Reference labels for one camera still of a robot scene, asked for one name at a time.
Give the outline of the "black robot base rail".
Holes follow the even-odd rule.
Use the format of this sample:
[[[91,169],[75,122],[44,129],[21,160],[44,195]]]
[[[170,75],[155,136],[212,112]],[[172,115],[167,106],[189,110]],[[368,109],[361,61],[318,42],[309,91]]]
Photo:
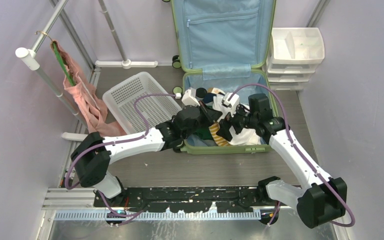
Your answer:
[[[93,191],[110,225],[132,221],[258,220],[274,224],[283,204],[257,186],[130,187],[107,198]]]

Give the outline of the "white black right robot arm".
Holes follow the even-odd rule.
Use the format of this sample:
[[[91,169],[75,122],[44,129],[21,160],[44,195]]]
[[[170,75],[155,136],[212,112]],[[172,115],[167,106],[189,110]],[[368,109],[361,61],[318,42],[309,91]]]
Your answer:
[[[282,157],[297,178],[298,187],[274,176],[260,181],[262,188],[257,198],[261,204],[268,206],[278,201],[293,208],[310,229],[328,222],[336,224],[336,219],[349,211],[345,181],[332,178],[311,158],[286,119],[274,116],[266,94],[250,95],[247,104],[241,104],[237,94],[217,94],[212,108],[222,113],[218,136],[229,143],[237,143],[245,136],[259,136]]]

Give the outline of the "white perforated plastic basket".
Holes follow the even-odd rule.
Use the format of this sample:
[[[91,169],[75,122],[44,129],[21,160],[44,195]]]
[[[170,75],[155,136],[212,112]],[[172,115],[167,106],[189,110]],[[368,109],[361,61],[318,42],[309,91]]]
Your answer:
[[[123,130],[134,134],[146,130],[137,111],[152,128],[170,120],[182,109],[172,97],[156,95],[166,93],[148,72],[142,71],[110,88],[102,100]]]

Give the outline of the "green ribbed hard-shell suitcase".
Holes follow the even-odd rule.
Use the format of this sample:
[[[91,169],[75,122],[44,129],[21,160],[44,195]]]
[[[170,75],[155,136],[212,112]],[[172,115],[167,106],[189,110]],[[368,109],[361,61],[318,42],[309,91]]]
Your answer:
[[[266,94],[262,71],[269,51],[274,0],[173,0],[172,15],[184,75],[182,88],[216,87],[248,96]]]

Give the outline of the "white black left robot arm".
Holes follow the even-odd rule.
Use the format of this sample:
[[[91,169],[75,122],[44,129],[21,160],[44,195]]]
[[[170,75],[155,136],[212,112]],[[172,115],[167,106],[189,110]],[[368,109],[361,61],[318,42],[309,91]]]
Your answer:
[[[200,103],[183,107],[172,119],[143,132],[113,137],[89,133],[70,156],[69,171],[76,172],[78,182],[64,185],[67,189],[94,187],[113,206],[121,206],[126,193],[121,181],[108,171],[111,164],[142,153],[178,150],[190,135],[210,127],[221,116],[221,111]]]

